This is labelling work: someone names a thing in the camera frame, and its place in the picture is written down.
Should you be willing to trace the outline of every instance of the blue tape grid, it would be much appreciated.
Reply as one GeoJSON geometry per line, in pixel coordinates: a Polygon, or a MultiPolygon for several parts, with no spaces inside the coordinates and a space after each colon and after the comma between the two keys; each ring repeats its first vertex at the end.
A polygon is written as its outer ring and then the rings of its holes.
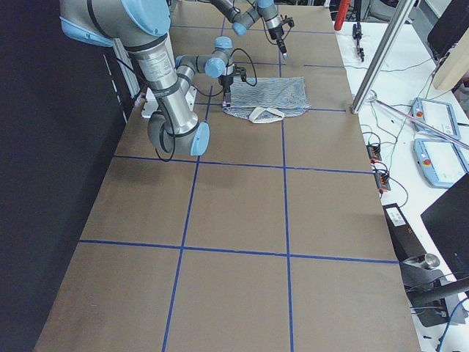
{"type": "MultiPolygon", "coordinates": [[[[207,110],[205,112],[205,121],[207,121],[207,119],[208,119],[208,112],[209,112],[210,103],[211,103],[211,100],[212,100],[212,96],[211,96],[212,93],[213,93],[213,86],[210,87],[207,110]]],[[[184,247],[185,237],[188,233],[189,220],[191,218],[191,208],[192,208],[193,194],[194,194],[194,191],[196,190],[196,182],[197,182],[197,175],[199,173],[199,165],[200,165],[200,156],[197,157],[196,169],[194,170],[194,173],[193,173],[191,195],[189,196],[188,212],[187,212],[187,215],[185,217],[184,233],[182,234],[181,246],[180,246],[180,249],[179,249],[179,258],[177,260],[176,275],[174,277],[173,290],[172,290],[172,293],[171,293],[171,302],[169,304],[168,317],[166,319],[166,328],[165,328],[165,331],[164,331],[163,346],[161,347],[162,352],[166,351],[166,345],[168,343],[169,328],[170,328],[170,325],[171,325],[171,317],[172,317],[173,308],[174,308],[174,300],[176,298],[177,283],[179,282],[179,274],[180,274],[181,264],[182,264],[182,255],[184,254],[184,249],[185,249],[185,247],[184,247]]]]}
{"type": "MultiPolygon", "coordinates": [[[[223,20],[221,27],[209,27],[209,26],[173,26],[175,28],[192,28],[192,29],[218,29],[220,30],[220,35],[224,34],[225,27],[225,18],[223,20]]],[[[263,32],[263,29],[249,29],[251,31],[263,32]]],[[[316,31],[297,31],[292,30],[292,32],[298,33],[314,33],[314,34],[335,34],[334,32],[316,32],[316,31]]],[[[278,76],[282,77],[282,66],[285,64],[281,61],[281,55],[278,53],[278,63],[255,63],[258,65],[278,65],[278,76]]],[[[343,66],[332,66],[332,65],[304,65],[306,67],[332,67],[332,68],[343,68],[343,66]]],[[[212,94],[213,86],[210,88],[210,94],[212,94]]],[[[205,114],[205,120],[207,121],[209,108],[211,104],[211,97],[208,99],[208,103],[196,103],[197,105],[206,105],[207,110],[205,114]]],[[[312,111],[337,111],[345,112],[344,109],[318,109],[311,108],[308,110],[312,111]]],[[[105,245],[115,245],[115,246],[139,246],[139,247],[149,247],[149,248],[161,248],[161,249],[174,249],[179,251],[179,257],[177,261],[177,268],[174,277],[173,289],[171,292],[171,302],[169,305],[168,316],[166,319],[166,328],[163,338],[163,345],[161,348],[162,352],[166,352],[166,346],[169,338],[169,330],[171,326],[171,317],[174,308],[174,301],[177,294],[177,284],[179,282],[180,269],[182,265],[182,259],[184,251],[198,251],[198,252],[219,252],[219,253],[232,253],[232,254],[247,254],[247,255],[259,255],[259,256],[274,256],[274,257],[285,257],[287,259],[287,285],[288,285],[288,305],[289,305],[289,337],[290,337],[290,352],[295,352],[295,338],[294,338],[294,328],[293,328],[293,302],[292,302],[292,272],[291,272],[291,258],[303,258],[303,259],[312,259],[312,260],[335,260],[335,261],[347,261],[347,262],[361,262],[361,263],[381,263],[381,264],[399,264],[395,260],[377,260],[377,259],[367,259],[367,258],[351,258],[351,257],[331,257],[331,256],[320,256],[320,255],[309,255],[309,254],[293,254],[290,252],[290,242],[289,242],[289,217],[288,217],[288,188],[287,188],[287,170],[305,170],[305,171],[318,171],[318,172],[341,172],[341,173],[352,173],[352,174],[365,174],[372,175],[372,172],[362,172],[354,170],[339,170],[339,169],[320,169],[320,168],[308,168],[308,167],[295,167],[287,166],[286,160],[286,150],[285,150],[285,132],[284,132],[284,121],[281,122],[281,137],[282,137],[282,161],[281,166],[273,165],[259,165],[259,164],[231,164],[215,161],[201,161],[200,156],[194,160],[181,160],[173,159],[174,162],[182,163],[192,163],[196,164],[194,170],[193,182],[191,188],[191,195],[189,197],[188,211],[186,214],[184,232],[182,234],[182,240],[180,246],[166,245],[166,244],[156,244],[156,243],[132,243],[132,242],[121,242],[121,241],[101,241],[101,240],[80,240],[80,243],[95,243],[95,244],[105,244],[105,245]],[[191,208],[193,203],[193,195],[196,187],[197,175],[199,172],[200,164],[212,164],[212,165],[224,165],[224,166],[244,166],[244,167],[261,167],[261,168],[274,168],[282,169],[284,174],[284,212],[285,212],[285,241],[286,241],[286,253],[274,253],[274,252],[256,252],[256,251],[245,251],[245,250],[234,250],[234,249],[217,249],[217,248],[204,248],[204,247],[194,247],[194,246],[185,246],[185,239],[188,231],[188,225],[191,218],[191,208]]],[[[115,158],[131,158],[131,159],[140,159],[140,160],[151,160],[158,161],[156,158],[146,158],[146,157],[137,157],[129,155],[115,155],[115,158]]]]}

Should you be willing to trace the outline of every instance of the metal pole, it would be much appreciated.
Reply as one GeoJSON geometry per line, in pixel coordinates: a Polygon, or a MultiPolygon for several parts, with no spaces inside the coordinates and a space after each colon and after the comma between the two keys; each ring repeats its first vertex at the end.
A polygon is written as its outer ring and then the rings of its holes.
{"type": "Polygon", "coordinates": [[[369,69],[366,71],[365,78],[361,82],[360,88],[358,88],[357,95],[353,101],[350,110],[353,114],[357,114],[360,111],[363,103],[365,102],[368,91],[372,88],[374,81],[376,80],[381,67],[388,56],[389,51],[399,34],[402,25],[405,23],[410,10],[412,9],[414,0],[401,0],[399,1],[396,12],[389,22],[386,32],[376,50],[376,54],[373,57],[372,63],[369,69]]]}

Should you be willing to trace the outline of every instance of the black device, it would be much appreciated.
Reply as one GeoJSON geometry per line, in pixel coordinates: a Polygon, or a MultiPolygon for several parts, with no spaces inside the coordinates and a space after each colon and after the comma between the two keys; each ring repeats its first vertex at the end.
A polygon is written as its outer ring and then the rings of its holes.
{"type": "Polygon", "coordinates": [[[428,34],[428,43],[441,58],[469,28],[469,1],[452,0],[428,34]]]}
{"type": "Polygon", "coordinates": [[[397,260],[403,262],[425,254],[425,249],[397,204],[384,205],[383,210],[397,260]]]}

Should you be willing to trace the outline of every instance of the computer monitor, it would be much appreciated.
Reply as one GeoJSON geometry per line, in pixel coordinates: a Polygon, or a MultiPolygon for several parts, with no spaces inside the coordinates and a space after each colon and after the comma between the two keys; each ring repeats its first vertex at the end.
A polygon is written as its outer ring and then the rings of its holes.
{"type": "Polygon", "coordinates": [[[421,214],[441,256],[456,278],[469,272],[469,174],[421,214]]]}

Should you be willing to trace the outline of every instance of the blue joint cap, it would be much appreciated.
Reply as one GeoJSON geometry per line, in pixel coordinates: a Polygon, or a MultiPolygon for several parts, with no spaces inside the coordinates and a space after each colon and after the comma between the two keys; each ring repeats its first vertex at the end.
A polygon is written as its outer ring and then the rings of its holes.
{"type": "Polygon", "coordinates": [[[234,22],[232,28],[234,33],[236,33],[240,37],[242,37],[248,31],[246,27],[244,27],[241,23],[238,22],[234,22]]]}
{"type": "Polygon", "coordinates": [[[218,37],[215,39],[215,49],[233,49],[233,42],[228,37],[218,37]]]}
{"type": "Polygon", "coordinates": [[[125,12],[139,28],[155,37],[168,33],[171,18],[166,0],[121,0],[125,12]]]}
{"type": "Polygon", "coordinates": [[[202,155],[207,150],[210,140],[210,127],[206,122],[200,122],[191,146],[191,155],[202,155]]]}
{"type": "Polygon", "coordinates": [[[261,9],[267,9],[273,5],[273,0],[257,0],[257,6],[261,9]]]}
{"type": "Polygon", "coordinates": [[[62,31],[67,37],[71,39],[97,46],[111,47],[114,44],[112,40],[103,37],[100,34],[91,32],[90,30],[71,22],[66,18],[60,17],[60,22],[62,25],[62,31]]]}
{"type": "Polygon", "coordinates": [[[179,67],[180,63],[181,63],[181,60],[182,58],[184,57],[185,55],[179,55],[175,60],[174,60],[174,63],[176,64],[176,68],[179,67]]]}
{"type": "Polygon", "coordinates": [[[225,62],[219,57],[212,57],[205,62],[205,74],[212,78],[220,77],[225,72],[225,62]]]}

